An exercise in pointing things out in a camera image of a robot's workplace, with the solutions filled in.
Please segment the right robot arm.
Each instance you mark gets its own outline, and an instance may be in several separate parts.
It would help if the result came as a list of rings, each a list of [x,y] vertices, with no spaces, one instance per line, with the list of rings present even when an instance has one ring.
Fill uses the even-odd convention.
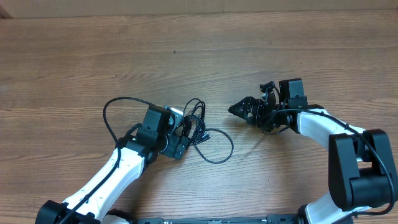
[[[243,98],[228,111],[265,134],[291,129],[328,151],[328,192],[294,215],[268,215],[266,223],[353,223],[381,216],[397,203],[397,171],[387,133],[366,130],[308,103],[300,78],[260,85],[262,96]]]

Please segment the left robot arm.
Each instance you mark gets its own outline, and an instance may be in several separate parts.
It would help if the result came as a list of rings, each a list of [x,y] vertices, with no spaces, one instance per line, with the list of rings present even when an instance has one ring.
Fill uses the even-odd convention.
[[[182,111],[150,105],[143,123],[135,124],[119,140],[98,173],[62,203],[49,200],[43,204],[36,223],[133,223],[126,213],[113,209],[113,204],[158,155],[183,157],[189,140],[175,132],[182,121]]]

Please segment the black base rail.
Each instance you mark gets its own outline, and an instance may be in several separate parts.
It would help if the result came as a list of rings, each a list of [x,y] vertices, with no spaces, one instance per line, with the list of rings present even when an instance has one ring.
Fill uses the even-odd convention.
[[[235,218],[133,218],[121,210],[110,210],[101,224],[303,224],[304,219],[297,214],[271,214],[266,217]]]

